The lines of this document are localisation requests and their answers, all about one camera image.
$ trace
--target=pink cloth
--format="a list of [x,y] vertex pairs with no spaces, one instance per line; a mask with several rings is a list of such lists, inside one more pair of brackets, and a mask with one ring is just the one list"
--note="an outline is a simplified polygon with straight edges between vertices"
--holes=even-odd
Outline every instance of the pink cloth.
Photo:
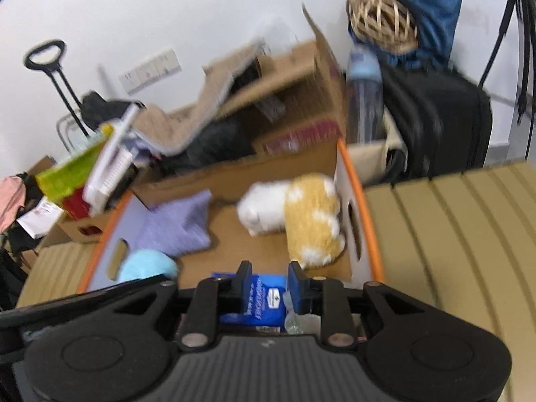
[[17,218],[19,207],[24,207],[26,188],[19,177],[0,180],[0,232],[6,231]]

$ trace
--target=black suitcase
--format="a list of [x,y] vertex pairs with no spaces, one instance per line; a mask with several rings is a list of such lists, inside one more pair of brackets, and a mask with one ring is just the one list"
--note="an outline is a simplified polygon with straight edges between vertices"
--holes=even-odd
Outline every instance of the black suitcase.
[[491,135],[488,95],[454,70],[382,64],[385,104],[408,147],[404,178],[481,168]]

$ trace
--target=white wall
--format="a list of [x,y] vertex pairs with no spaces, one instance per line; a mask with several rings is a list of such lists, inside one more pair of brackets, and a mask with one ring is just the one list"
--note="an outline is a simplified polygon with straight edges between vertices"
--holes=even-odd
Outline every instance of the white wall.
[[[281,17],[300,39],[312,37],[301,3],[326,33],[345,64],[350,47],[345,0],[2,0],[0,3],[0,176],[15,173],[44,154],[65,151],[56,120],[66,114],[52,83],[22,65],[22,56],[44,40],[68,45],[64,71],[81,96],[127,97],[117,76],[145,57],[172,47],[183,71],[133,97],[165,110],[195,100],[201,65],[249,39],[263,19]],[[478,79],[491,52],[506,0],[464,0],[454,58]],[[513,23],[487,87],[514,98],[518,40]],[[512,110],[494,104],[492,143],[507,143]]]

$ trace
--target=wall socket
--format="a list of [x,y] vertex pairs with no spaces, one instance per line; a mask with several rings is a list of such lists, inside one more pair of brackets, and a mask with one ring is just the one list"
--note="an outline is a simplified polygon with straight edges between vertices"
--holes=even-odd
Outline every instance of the wall socket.
[[175,51],[169,49],[120,75],[119,81],[128,93],[132,93],[180,70]]

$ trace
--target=fuzzy beige cloth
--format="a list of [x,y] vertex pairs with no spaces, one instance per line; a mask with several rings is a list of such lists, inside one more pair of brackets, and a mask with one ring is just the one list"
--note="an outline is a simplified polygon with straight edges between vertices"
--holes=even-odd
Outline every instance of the fuzzy beige cloth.
[[235,77],[251,65],[263,45],[263,41],[254,42],[204,68],[205,85],[197,104],[186,113],[168,115],[157,106],[148,106],[138,113],[132,128],[160,153],[180,154],[214,119]]

